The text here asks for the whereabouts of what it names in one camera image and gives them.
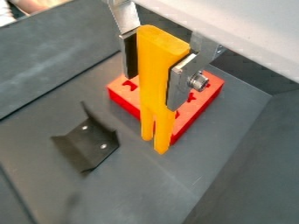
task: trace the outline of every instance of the gray wall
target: gray wall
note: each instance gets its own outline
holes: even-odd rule
[[[0,29],[0,119],[118,51],[99,0],[75,0]]]

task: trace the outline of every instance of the mounting hole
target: mounting hole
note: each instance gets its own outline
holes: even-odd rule
[[[103,143],[103,144],[99,146],[99,148],[100,148],[102,150],[104,150],[107,147],[108,147],[108,145],[107,145],[106,143]]]

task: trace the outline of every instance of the metal bracket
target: metal bracket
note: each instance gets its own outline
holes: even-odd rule
[[[54,136],[62,154],[71,164],[87,174],[94,171],[119,147],[118,133],[110,130],[88,110],[82,107],[88,119],[66,136]]]
[[[124,74],[128,79],[132,79],[138,75],[136,28],[141,26],[136,4],[128,0],[107,0],[106,3],[120,30],[119,42]]]
[[[202,91],[207,87],[210,80],[202,74],[202,70],[223,54],[226,48],[194,32],[191,50],[193,53],[170,71],[166,104],[173,111],[187,101],[193,88]]]

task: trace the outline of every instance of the gray surface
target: gray surface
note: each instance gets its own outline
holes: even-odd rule
[[[118,49],[118,26],[99,0],[76,0],[0,29],[0,119]]]
[[[185,223],[299,222],[298,105],[274,96]]]
[[[63,223],[68,212],[72,223],[182,223],[271,97],[211,67],[225,89],[161,156],[138,120],[108,99],[120,67],[119,54],[0,122],[0,162],[43,224]],[[80,101],[118,129],[122,143],[86,179],[51,140],[86,120]]]
[[[299,88],[297,82],[289,80],[283,75],[269,70],[233,51],[226,51],[211,64],[271,95],[278,95]]]
[[[32,216],[26,209],[10,178],[0,166],[0,223],[34,224]]]

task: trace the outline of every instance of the work surface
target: work surface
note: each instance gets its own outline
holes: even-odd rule
[[[271,98],[210,66],[226,80],[219,98],[158,155],[138,120],[108,99],[120,65],[118,54],[0,122],[0,162],[39,223],[183,223]],[[86,178],[51,140],[86,120],[80,101],[120,139]]]

